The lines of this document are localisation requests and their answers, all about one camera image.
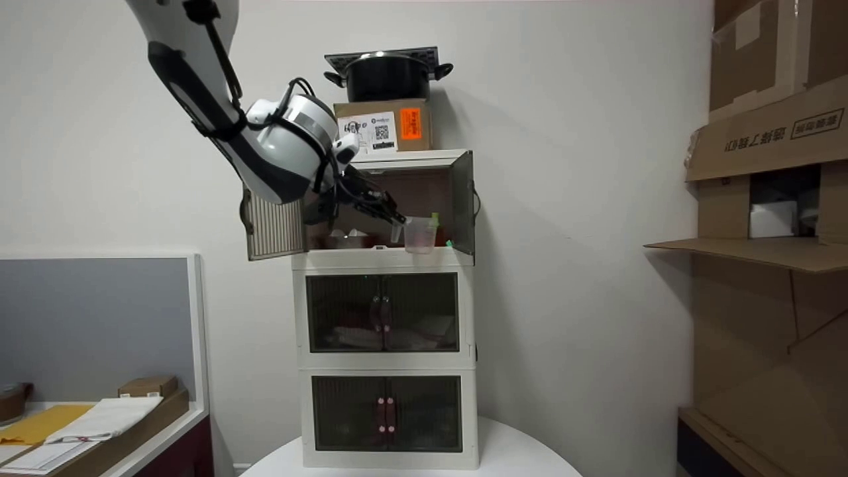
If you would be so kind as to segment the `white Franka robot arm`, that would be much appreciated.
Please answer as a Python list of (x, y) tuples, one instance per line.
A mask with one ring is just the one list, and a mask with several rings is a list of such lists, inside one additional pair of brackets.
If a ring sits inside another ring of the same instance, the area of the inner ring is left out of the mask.
[(352, 168), (355, 135), (306, 78), (279, 100), (241, 105), (230, 64), (238, 0), (126, 0), (145, 35), (149, 64), (192, 124), (228, 158), (241, 185), (270, 205), (310, 198), (308, 223), (331, 223), (348, 205), (403, 225), (399, 201)]

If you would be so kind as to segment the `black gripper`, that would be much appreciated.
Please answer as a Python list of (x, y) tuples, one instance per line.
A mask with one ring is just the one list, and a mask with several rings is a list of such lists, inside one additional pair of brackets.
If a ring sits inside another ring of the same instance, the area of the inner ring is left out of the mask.
[(399, 233), (405, 215), (399, 210), (399, 201), (373, 190), (355, 168), (344, 168), (335, 176), (340, 198), (357, 210), (357, 227), (365, 233)]

